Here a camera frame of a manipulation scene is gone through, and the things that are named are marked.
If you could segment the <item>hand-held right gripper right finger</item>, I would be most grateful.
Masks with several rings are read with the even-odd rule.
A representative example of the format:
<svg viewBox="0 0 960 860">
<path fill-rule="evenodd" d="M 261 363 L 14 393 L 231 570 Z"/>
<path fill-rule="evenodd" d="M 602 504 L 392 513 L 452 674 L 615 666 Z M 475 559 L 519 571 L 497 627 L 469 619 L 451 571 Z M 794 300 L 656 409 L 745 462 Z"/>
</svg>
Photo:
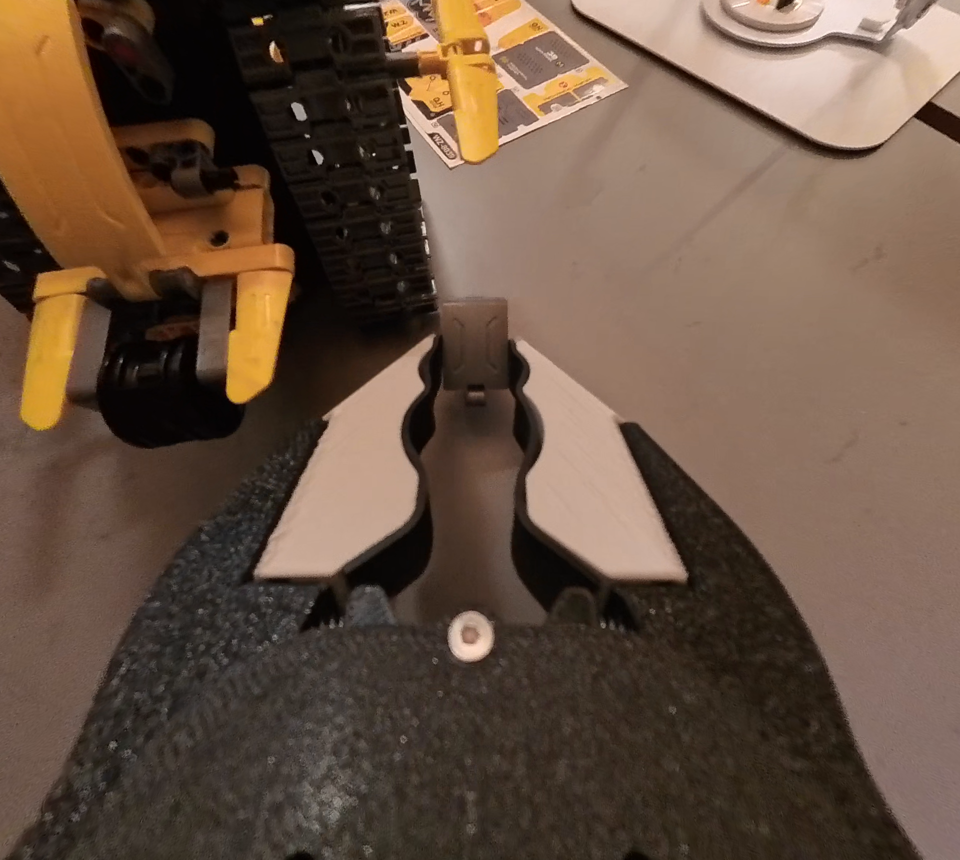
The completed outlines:
<svg viewBox="0 0 960 860">
<path fill-rule="evenodd" d="M 621 417 L 523 339 L 510 341 L 511 433 L 521 452 L 510 555 L 534 600 L 567 590 L 599 608 L 620 590 L 690 575 Z"/>
</svg>

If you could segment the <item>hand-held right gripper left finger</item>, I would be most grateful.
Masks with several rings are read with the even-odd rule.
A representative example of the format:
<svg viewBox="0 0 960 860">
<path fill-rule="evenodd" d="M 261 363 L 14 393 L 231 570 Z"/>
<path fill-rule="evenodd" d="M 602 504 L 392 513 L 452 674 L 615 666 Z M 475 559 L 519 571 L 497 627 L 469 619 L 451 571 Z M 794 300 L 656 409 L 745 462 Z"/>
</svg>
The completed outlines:
<svg viewBox="0 0 960 860">
<path fill-rule="evenodd" d="M 436 397 L 430 334 L 322 418 L 256 581 L 318 585 L 344 604 L 365 586 L 396 598 L 423 575 L 432 525 L 421 455 Z"/>
</svg>

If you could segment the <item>small grey curved panel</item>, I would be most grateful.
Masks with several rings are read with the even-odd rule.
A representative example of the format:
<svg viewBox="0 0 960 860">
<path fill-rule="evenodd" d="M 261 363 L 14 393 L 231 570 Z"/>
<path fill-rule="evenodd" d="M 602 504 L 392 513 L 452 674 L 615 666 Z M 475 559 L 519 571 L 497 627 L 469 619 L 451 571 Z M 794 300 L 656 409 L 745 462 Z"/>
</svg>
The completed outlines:
<svg viewBox="0 0 960 860">
<path fill-rule="evenodd" d="M 467 407 L 483 407 L 491 391 L 510 382 L 508 300 L 462 297 L 441 304 L 442 386 L 462 394 Z"/>
</svg>

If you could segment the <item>yellow black toy tracked vehicle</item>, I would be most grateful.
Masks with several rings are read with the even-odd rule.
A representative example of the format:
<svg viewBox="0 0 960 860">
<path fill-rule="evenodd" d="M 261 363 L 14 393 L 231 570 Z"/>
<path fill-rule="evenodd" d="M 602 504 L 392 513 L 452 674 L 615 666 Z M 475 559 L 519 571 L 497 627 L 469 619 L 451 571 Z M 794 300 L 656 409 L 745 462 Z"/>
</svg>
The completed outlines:
<svg viewBox="0 0 960 860">
<path fill-rule="evenodd" d="M 380 0 L 1 0 L 2 299 L 21 420 L 231 436 L 294 286 L 362 324 L 436 309 Z"/>
</svg>

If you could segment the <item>yellow grey sticker sheet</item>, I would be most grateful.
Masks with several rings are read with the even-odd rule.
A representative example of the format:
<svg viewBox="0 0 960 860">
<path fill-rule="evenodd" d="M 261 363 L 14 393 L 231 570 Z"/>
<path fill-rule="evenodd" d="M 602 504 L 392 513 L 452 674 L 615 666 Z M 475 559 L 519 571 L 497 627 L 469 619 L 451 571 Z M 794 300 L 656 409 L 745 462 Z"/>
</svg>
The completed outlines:
<svg viewBox="0 0 960 860">
<path fill-rule="evenodd" d="M 526 0 L 380 0 L 399 89 L 416 132 L 445 164 L 498 147 L 626 84 Z"/>
</svg>

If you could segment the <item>white book stand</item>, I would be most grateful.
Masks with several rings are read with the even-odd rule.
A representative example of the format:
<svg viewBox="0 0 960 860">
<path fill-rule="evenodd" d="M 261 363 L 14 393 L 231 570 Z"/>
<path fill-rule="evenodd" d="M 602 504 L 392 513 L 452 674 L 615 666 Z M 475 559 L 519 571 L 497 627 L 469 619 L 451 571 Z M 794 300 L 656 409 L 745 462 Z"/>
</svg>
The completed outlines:
<svg viewBox="0 0 960 860">
<path fill-rule="evenodd" d="M 571 0 L 577 14 L 821 147 L 882 146 L 959 72 L 939 0 Z"/>
</svg>

